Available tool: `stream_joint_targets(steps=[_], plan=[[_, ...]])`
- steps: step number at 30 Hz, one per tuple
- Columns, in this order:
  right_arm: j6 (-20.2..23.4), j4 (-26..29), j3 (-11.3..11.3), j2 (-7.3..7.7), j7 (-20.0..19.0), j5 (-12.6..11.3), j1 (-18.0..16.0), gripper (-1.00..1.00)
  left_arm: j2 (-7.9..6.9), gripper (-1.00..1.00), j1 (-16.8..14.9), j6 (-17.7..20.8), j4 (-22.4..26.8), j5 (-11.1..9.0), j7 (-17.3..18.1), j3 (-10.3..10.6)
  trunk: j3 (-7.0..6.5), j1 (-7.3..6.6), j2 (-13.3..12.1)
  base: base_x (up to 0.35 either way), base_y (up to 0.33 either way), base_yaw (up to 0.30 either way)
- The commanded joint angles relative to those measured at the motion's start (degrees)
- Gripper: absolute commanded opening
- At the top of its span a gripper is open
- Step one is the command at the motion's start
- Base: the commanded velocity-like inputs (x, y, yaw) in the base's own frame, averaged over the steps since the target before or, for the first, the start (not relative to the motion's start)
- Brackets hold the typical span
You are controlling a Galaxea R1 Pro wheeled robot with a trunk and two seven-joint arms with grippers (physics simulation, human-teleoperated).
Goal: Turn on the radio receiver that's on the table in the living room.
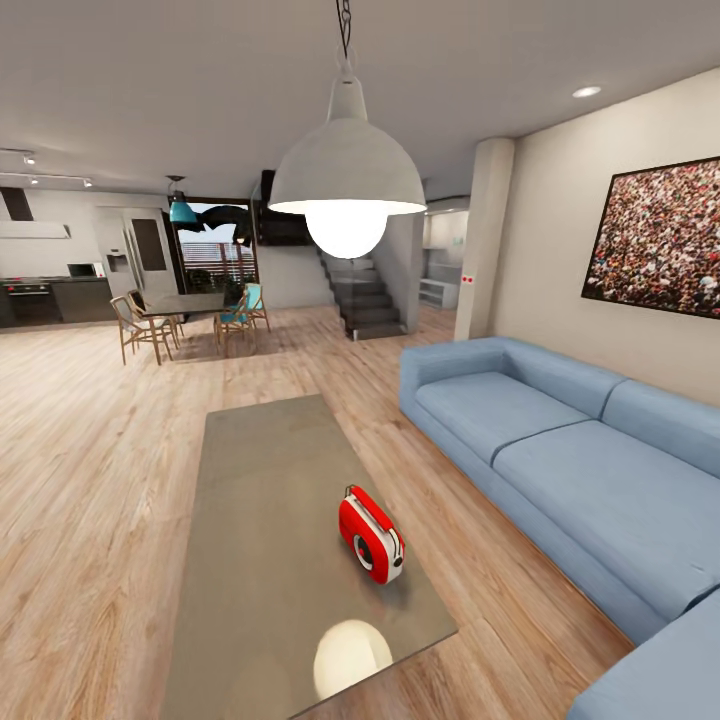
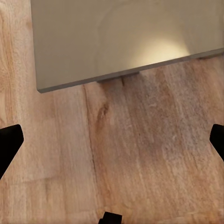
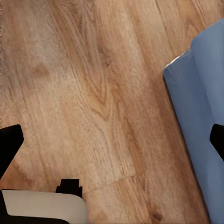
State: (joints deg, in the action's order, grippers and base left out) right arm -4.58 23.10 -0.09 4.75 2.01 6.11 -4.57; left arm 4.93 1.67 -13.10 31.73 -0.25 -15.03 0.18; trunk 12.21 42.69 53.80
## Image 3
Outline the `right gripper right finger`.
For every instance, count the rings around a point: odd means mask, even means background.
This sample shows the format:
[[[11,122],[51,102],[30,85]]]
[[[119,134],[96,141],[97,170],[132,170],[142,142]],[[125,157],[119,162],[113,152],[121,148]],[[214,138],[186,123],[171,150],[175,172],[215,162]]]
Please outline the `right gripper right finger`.
[[[224,126],[214,124],[210,134],[210,142],[224,160]]]

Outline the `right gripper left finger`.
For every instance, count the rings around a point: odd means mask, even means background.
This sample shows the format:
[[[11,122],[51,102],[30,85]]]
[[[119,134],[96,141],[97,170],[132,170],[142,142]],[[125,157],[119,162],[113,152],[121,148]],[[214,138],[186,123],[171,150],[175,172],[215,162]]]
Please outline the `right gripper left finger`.
[[[0,179],[24,142],[19,124],[0,129]]]

